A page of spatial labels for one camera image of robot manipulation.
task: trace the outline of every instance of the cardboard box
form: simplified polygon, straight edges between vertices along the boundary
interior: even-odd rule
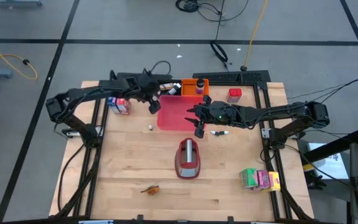
[[[258,178],[258,186],[253,187],[252,190],[263,190],[270,187],[269,173],[267,172],[267,170],[258,170],[257,178]]]
[[[268,173],[268,181],[269,181],[270,187],[267,189],[264,189],[263,191],[281,190],[280,178],[278,176],[278,172],[269,172]]]
[[[242,93],[240,88],[231,88],[227,93],[226,101],[228,103],[238,103],[241,98],[241,95]]]
[[[112,111],[116,114],[129,115],[129,111],[131,110],[130,101],[126,101],[124,99],[109,97],[107,104],[110,106]]]
[[[254,168],[245,169],[240,172],[240,179],[243,188],[258,186],[257,171]]]

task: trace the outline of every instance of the gray floor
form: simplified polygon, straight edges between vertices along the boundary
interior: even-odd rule
[[[219,6],[221,1],[208,2]],[[73,0],[49,0],[44,1],[43,7],[4,7],[0,38],[59,39],[72,3]],[[245,1],[226,0],[226,16],[235,15],[244,4]],[[348,0],[348,4],[358,25],[358,1]],[[249,40],[262,5],[262,1],[250,0],[243,15],[221,27],[219,38]],[[81,0],[68,38],[203,40],[212,39],[215,32],[215,23],[197,13],[178,11],[174,1]],[[256,39],[357,41],[337,0],[269,1]],[[238,70],[248,45],[223,47],[232,62],[229,69]],[[37,81],[25,80],[16,73],[12,79],[0,79],[0,202],[56,48],[55,44],[0,44],[1,52],[28,58],[39,72]],[[224,71],[209,45],[66,44],[48,96],[78,87],[83,80],[107,78],[110,69],[140,72],[144,67],[150,69],[158,60],[171,63],[175,78],[188,78],[195,72]],[[32,75],[20,61],[11,61]],[[0,68],[7,68],[1,60]],[[356,79],[358,46],[255,45],[249,69],[269,70],[274,82],[284,82],[287,96],[296,96]],[[165,71],[164,66],[156,69],[159,73]],[[358,83],[341,90],[326,104],[331,117],[327,131],[346,133],[358,129]],[[52,133],[52,128],[43,109],[5,221],[47,217],[65,148],[65,140]],[[305,139],[329,142],[334,137],[308,133]],[[319,192],[312,192],[311,199],[317,218],[327,222],[346,220],[343,211],[328,209],[328,205],[345,208],[344,202],[323,197]]]

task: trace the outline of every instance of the wooden tabletop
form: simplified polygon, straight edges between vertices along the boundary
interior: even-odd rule
[[[97,84],[83,82],[82,87]],[[237,104],[255,107],[253,88],[239,88],[242,97]],[[225,101],[228,89],[228,86],[210,86],[209,95],[213,100]],[[287,104],[282,83],[268,83],[268,92],[272,106]],[[243,189],[239,179],[239,172],[245,168],[265,167],[259,158],[262,141],[258,127],[248,130],[209,124],[204,138],[198,139],[193,133],[160,130],[157,115],[149,113],[148,104],[131,102],[130,115],[114,114],[109,110],[92,218],[132,219],[143,214],[146,220],[224,221],[233,216],[235,221],[274,221],[269,193]],[[75,114],[90,123],[93,106],[94,102],[82,103]],[[275,121],[275,125],[279,128],[289,122],[289,119]],[[229,134],[218,137],[210,134],[210,130],[223,129]],[[179,179],[174,167],[179,142],[188,137],[193,138],[200,149],[201,171],[193,180]],[[79,138],[68,140],[62,167],[81,144]],[[287,144],[296,147],[294,140],[288,140]],[[84,152],[77,155],[66,170],[62,205],[78,186]],[[299,154],[286,148],[281,150],[281,157],[289,192],[305,213],[313,217]],[[160,192],[155,195],[140,192],[150,185],[159,185]],[[88,196],[88,191],[85,192],[82,213]],[[277,195],[281,217],[285,217],[281,193]],[[51,215],[55,213],[57,189],[50,209]]]

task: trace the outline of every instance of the pink plastic tray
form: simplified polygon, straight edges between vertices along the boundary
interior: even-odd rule
[[[194,124],[185,118],[195,119],[197,117],[187,110],[202,102],[202,96],[161,96],[161,109],[158,111],[157,125],[162,130],[194,131],[196,129]]]

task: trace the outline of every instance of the orange container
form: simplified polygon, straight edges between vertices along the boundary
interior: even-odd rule
[[[181,81],[181,95],[182,96],[203,96],[209,94],[209,81],[204,80],[204,92],[203,94],[196,93],[197,78],[185,78]]]

